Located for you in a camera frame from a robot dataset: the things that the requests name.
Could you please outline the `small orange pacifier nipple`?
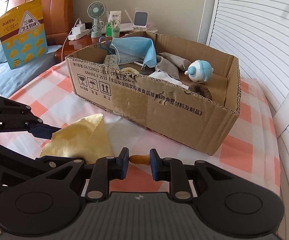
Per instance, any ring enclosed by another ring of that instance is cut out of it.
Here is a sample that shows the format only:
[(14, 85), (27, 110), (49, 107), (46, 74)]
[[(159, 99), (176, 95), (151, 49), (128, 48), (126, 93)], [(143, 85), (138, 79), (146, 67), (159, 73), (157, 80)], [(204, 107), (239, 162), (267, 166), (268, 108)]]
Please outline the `small orange pacifier nipple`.
[(137, 165), (150, 166), (150, 155), (132, 155), (129, 157), (129, 161)]

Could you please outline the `yellow microfiber cloth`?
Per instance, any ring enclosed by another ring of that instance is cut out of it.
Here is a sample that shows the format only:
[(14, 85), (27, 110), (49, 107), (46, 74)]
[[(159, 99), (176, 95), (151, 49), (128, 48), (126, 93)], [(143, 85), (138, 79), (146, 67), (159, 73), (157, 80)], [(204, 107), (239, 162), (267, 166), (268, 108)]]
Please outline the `yellow microfiber cloth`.
[(40, 153), (40, 157), (44, 156), (84, 159), (86, 164), (113, 156), (103, 115), (86, 116), (53, 133)]

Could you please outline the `white cloth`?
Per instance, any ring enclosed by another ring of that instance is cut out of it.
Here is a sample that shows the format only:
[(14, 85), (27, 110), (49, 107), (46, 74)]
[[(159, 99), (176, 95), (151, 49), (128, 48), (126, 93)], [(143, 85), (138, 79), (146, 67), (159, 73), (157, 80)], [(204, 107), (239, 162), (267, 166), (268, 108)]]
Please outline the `white cloth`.
[(163, 81), (167, 81), (169, 83), (172, 83), (174, 85), (180, 86), (184, 89), (188, 89), (189, 87), (187, 85), (184, 85), (181, 81), (174, 79), (173, 77), (171, 77), (170, 75), (168, 75), (165, 72), (153, 72), (152, 74), (149, 75), (149, 77), (158, 79), (158, 80), (163, 80)]

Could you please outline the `blue floral sachet pouch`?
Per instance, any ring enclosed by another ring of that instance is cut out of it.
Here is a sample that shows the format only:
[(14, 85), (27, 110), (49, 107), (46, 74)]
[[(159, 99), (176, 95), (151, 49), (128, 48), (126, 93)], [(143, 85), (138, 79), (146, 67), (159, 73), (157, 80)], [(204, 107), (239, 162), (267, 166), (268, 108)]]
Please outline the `blue floral sachet pouch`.
[(111, 42), (107, 40), (105, 36), (101, 36), (98, 40), (98, 45), (100, 48), (107, 51), (107, 55), (105, 57), (104, 63), (112, 68), (119, 69), (118, 65), (118, 56), (115, 54), (113, 49), (110, 48)]

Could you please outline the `checkered pink white tablecloth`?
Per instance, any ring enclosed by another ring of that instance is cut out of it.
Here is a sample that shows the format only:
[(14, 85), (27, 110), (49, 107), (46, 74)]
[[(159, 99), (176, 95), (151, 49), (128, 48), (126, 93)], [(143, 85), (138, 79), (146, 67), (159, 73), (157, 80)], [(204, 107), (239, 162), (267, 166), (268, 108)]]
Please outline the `checkered pink white tablecloth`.
[[(161, 157), (180, 159), (184, 164), (205, 160), (279, 193), (281, 169), (269, 106), (256, 81), (242, 79), (241, 88), (240, 116), (214, 155), (198, 152), (119, 116), (103, 112), (114, 155), (118, 155), (124, 147), (132, 155), (146, 155), (154, 148)], [(56, 127), (65, 127), (85, 116), (102, 112), (74, 94), (65, 63), (45, 71), (11, 98), (30, 106), (34, 115)]]

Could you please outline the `brown cardboard box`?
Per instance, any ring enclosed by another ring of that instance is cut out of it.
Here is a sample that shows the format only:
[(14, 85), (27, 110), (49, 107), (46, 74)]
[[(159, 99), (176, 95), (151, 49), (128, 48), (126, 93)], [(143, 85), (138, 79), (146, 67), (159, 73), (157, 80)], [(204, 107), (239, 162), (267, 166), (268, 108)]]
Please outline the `brown cardboard box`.
[(104, 64), (105, 46), (91, 45), (66, 57), (74, 93), (86, 101), (197, 151), (213, 155), (240, 115), (239, 61), (204, 44), (163, 34), (132, 33), (153, 42), (158, 53), (189, 61), (205, 60), (214, 69), (207, 99), (142, 72), (125, 73)]

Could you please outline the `brown scrunchie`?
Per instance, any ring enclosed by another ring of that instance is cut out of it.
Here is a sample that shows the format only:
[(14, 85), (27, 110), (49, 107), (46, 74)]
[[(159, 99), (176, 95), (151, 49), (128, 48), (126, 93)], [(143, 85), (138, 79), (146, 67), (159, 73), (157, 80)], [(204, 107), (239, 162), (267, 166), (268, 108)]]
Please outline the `brown scrunchie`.
[(200, 83), (190, 85), (188, 90), (191, 92), (195, 92), (196, 94), (199, 94), (204, 98), (212, 100), (212, 94), (210, 93), (209, 89)]

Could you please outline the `wooden nightstand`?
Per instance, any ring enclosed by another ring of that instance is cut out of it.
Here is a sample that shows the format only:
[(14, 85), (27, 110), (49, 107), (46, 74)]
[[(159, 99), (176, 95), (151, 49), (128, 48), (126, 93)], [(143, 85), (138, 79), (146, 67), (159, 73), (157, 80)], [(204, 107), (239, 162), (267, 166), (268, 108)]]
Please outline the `wooden nightstand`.
[(55, 57), (58, 62), (62, 62), (67, 55), (90, 45), (97, 44), (98, 40), (99, 38), (92, 38), (91, 35), (88, 34), (78, 40), (66, 41), (65, 44), (55, 52)]

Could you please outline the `cream knitted scrunchie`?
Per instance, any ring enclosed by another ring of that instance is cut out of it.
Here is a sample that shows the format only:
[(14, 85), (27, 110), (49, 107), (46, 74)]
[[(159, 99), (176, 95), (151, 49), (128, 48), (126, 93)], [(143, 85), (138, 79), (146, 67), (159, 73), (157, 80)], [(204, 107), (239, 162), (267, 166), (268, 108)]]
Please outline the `cream knitted scrunchie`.
[(128, 75), (138, 75), (140, 72), (132, 67), (125, 67), (121, 69), (121, 72), (127, 73)]

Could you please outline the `yellow snack bag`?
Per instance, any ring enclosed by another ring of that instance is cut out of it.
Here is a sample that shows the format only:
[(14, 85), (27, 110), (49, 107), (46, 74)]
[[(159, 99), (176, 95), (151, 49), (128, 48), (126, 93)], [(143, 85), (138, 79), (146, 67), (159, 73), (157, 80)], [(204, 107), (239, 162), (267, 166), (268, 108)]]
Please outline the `yellow snack bag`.
[(42, 1), (22, 3), (0, 17), (0, 41), (10, 69), (48, 52)]

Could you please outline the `blue white round toy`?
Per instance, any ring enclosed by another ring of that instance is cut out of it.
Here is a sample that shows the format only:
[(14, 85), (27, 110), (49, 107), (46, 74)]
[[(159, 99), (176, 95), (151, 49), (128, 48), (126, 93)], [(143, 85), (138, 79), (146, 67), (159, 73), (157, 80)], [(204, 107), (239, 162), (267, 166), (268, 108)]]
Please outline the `blue white round toy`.
[(196, 60), (189, 65), (185, 75), (193, 82), (206, 83), (212, 78), (213, 70), (208, 61)]

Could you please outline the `grey sachet bag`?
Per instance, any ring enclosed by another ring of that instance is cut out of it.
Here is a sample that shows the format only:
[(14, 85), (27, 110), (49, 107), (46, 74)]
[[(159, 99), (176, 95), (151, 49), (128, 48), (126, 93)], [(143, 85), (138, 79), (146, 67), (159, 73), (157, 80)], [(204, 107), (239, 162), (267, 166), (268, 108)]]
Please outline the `grey sachet bag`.
[(156, 56), (156, 71), (167, 73), (172, 78), (179, 80), (179, 68), (168, 59)]
[(169, 60), (171, 63), (176, 65), (183, 72), (186, 71), (191, 64), (191, 61), (189, 61), (188, 59), (184, 59), (182, 57), (179, 57), (171, 53), (164, 52), (164, 53), (159, 53), (159, 55)]

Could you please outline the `white power strip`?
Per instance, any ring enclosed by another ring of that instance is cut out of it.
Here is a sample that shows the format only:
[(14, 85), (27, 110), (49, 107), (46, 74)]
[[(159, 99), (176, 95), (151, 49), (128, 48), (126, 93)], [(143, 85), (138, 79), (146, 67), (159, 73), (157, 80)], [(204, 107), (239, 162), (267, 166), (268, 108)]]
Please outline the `white power strip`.
[(82, 23), (80, 19), (77, 19), (74, 27), (72, 28), (71, 32), (68, 35), (69, 41), (78, 40), (86, 35), (91, 33), (90, 29), (87, 29), (85, 23)]

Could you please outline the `green tube bottle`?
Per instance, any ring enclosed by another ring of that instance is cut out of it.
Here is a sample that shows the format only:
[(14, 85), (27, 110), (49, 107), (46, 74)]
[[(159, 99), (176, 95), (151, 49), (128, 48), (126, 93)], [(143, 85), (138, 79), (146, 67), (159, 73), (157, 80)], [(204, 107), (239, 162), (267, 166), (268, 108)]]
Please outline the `green tube bottle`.
[(114, 20), (111, 23), (111, 35), (113, 38), (119, 38), (120, 36), (120, 22), (119, 20)]

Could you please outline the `white wifi router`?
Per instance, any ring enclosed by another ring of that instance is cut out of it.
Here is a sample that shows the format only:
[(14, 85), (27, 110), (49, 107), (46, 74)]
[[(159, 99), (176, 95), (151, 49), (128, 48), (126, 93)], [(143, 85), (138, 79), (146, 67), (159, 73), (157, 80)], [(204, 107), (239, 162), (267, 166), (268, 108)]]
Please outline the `white wifi router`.
[(148, 13), (146, 11), (135, 11), (134, 18), (131, 19), (128, 11), (124, 11), (126, 16), (129, 19), (129, 23), (121, 23), (120, 31), (136, 31), (136, 30), (145, 30), (152, 33), (157, 32), (157, 28), (155, 28), (152, 24), (148, 23)]

